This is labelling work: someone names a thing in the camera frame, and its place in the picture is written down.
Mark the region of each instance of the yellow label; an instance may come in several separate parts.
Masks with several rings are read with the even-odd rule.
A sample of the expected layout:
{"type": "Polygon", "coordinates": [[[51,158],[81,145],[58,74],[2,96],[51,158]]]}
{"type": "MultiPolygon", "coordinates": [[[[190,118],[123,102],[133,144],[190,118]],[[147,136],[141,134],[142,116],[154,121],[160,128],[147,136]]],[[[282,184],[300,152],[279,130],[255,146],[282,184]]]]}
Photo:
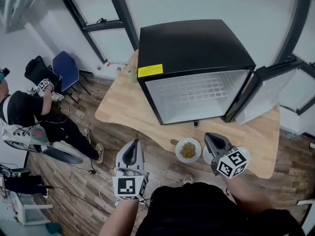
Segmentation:
{"type": "Polygon", "coordinates": [[[138,69],[138,78],[163,73],[163,65],[150,65],[138,69]]]}

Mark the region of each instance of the wood plank floor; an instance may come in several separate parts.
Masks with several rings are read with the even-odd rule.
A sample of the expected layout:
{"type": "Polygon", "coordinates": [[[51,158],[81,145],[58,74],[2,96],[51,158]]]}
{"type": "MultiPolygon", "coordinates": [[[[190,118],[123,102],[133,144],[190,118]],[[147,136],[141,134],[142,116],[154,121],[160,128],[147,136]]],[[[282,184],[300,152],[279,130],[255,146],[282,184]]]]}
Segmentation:
{"type": "MultiPolygon", "coordinates": [[[[102,176],[90,175],[65,163],[56,161],[41,154],[31,153],[28,167],[33,175],[43,175],[47,185],[58,186],[89,201],[99,208],[111,213],[112,210],[99,198],[98,189],[113,176],[116,154],[122,146],[137,137],[144,148],[145,167],[150,172],[149,184],[146,194],[149,196],[157,187],[160,179],[162,185],[181,186],[183,175],[191,173],[196,181],[211,183],[225,189],[224,183],[219,177],[215,177],[210,166],[203,159],[189,165],[182,164],[173,153],[163,150],[156,142],[145,134],[139,133],[129,127],[102,123],[95,119],[94,113],[111,85],[111,81],[88,76],[90,83],[82,80],[82,83],[91,92],[88,96],[79,86],[73,96],[79,100],[74,103],[66,97],[70,105],[70,117],[80,130],[88,127],[91,130],[91,139],[95,144],[102,142],[106,148],[104,162],[100,165],[94,163],[96,171],[102,176]]],[[[312,140],[299,136],[292,140],[285,138],[285,132],[281,132],[279,151],[275,172],[271,179],[259,179],[250,172],[242,174],[242,177],[252,185],[260,188],[272,199],[275,207],[288,209],[291,214],[301,221],[307,209],[307,205],[297,206],[298,200],[309,199],[315,187],[315,152],[309,149],[312,140]]],[[[91,162],[85,157],[85,162],[80,165],[84,169],[91,169],[91,162]]],[[[112,184],[106,185],[102,191],[103,199],[111,206],[116,200],[112,192],[112,184]]],[[[39,204],[46,200],[36,197],[39,204]]],[[[50,191],[48,202],[54,205],[54,209],[46,211],[47,217],[52,222],[60,223],[65,236],[95,236],[98,235],[108,215],[88,203],[67,194],[60,189],[50,191]]],[[[135,226],[138,228],[142,219],[146,216],[147,208],[140,206],[135,226]]]]}

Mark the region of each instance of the sneaker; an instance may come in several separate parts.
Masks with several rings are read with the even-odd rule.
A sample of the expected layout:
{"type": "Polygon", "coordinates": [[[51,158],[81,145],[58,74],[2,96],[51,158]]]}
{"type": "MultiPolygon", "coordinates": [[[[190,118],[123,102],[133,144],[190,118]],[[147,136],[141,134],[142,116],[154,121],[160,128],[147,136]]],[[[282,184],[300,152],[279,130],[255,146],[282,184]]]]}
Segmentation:
{"type": "Polygon", "coordinates": [[[49,197],[49,189],[46,189],[46,191],[47,191],[47,193],[46,193],[46,195],[44,195],[44,198],[48,199],[48,197],[49,197]]]}
{"type": "Polygon", "coordinates": [[[185,183],[194,183],[194,182],[195,182],[195,180],[193,179],[192,174],[186,174],[186,175],[184,176],[183,185],[184,185],[185,183]]]}
{"type": "Polygon", "coordinates": [[[96,144],[95,150],[97,151],[99,158],[96,161],[97,163],[102,163],[104,159],[104,146],[101,143],[96,144]]]}
{"type": "Polygon", "coordinates": [[[82,135],[89,141],[89,144],[91,144],[91,139],[90,139],[90,130],[88,128],[85,128],[83,130],[82,135]]]}

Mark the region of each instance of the person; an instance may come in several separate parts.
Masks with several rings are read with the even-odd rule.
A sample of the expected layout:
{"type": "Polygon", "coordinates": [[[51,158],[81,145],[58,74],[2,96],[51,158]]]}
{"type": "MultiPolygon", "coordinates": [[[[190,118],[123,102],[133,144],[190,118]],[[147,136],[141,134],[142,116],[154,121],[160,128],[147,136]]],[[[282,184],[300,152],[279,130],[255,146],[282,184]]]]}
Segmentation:
{"type": "Polygon", "coordinates": [[[5,189],[16,193],[40,193],[48,199],[50,186],[44,185],[42,176],[6,177],[3,176],[5,189]]]}
{"type": "MultiPolygon", "coordinates": [[[[151,196],[148,214],[137,236],[302,236],[287,210],[274,209],[270,199],[239,176],[222,177],[236,204],[224,192],[186,175],[182,187],[162,186],[151,196]]],[[[139,201],[121,200],[99,236],[129,236],[139,201]]]]}
{"type": "MultiPolygon", "coordinates": [[[[43,97],[32,96],[21,91],[13,93],[7,106],[8,124],[30,127],[35,124],[35,116],[38,121],[41,121],[40,125],[45,129],[49,142],[65,141],[90,159],[102,163],[104,153],[102,143],[97,143],[96,147],[93,148],[89,129],[85,129],[82,134],[70,118],[61,111],[52,108],[52,90],[52,86],[48,85],[43,97]]],[[[0,118],[2,120],[5,120],[3,115],[4,100],[8,96],[7,81],[2,79],[0,81],[0,118]]]]}

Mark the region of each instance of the wire shelf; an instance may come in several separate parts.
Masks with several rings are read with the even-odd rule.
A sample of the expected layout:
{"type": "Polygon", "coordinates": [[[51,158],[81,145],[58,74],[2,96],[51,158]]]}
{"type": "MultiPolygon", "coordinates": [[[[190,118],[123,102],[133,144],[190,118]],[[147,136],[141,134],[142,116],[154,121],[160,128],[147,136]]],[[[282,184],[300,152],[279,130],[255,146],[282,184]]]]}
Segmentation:
{"type": "Polygon", "coordinates": [[[214,73],[165,79],[158,89],[162,99],[172,102],[228,97],[220,74],[214,73]]]}

